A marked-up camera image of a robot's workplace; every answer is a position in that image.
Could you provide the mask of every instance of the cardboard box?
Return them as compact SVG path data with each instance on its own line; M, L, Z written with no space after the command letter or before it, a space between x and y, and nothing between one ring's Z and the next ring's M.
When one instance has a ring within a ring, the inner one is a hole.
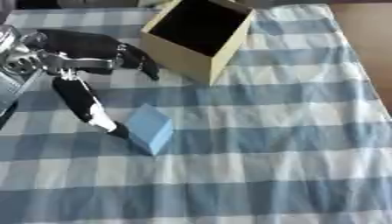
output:
M142 29L141 47L159 64L213 84L254 13L228 0L174 0Z

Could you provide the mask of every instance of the robotic hand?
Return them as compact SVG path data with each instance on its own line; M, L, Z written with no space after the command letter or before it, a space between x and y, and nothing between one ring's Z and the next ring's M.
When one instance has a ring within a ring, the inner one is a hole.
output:
M77 75L112 74L118 67L159 79L157 64L145 52L110 36L62 30L21 36L12 26L0 26L0 129L18 97L41 74L49 74L54 90L80 120L128 138L128 129L108 117L94 90Z

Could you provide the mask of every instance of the beige box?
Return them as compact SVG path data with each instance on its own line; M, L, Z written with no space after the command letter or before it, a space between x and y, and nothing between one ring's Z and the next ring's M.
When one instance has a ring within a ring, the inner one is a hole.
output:
M157 63L213 84L247 37L254 13L228 0L174 0L142 29L141 48Z

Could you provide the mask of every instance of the checkered tablecloth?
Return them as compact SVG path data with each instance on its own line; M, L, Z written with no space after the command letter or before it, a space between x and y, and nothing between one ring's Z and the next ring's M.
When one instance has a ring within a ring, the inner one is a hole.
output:
M15 11L7 24L137 46L153 14ZM160 75L82 75L118 121L144 103L172 118L156 157L77 120L51 77L36 82L0 132L0 223L392 223L391 120L327 6L259 10L212 87Z

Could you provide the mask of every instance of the foam block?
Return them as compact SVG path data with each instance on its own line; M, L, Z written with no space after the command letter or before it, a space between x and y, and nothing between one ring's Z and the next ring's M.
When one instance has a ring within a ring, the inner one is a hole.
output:
M172 137L172 120L144 104L126 122L129 138L147 153L155 156Z

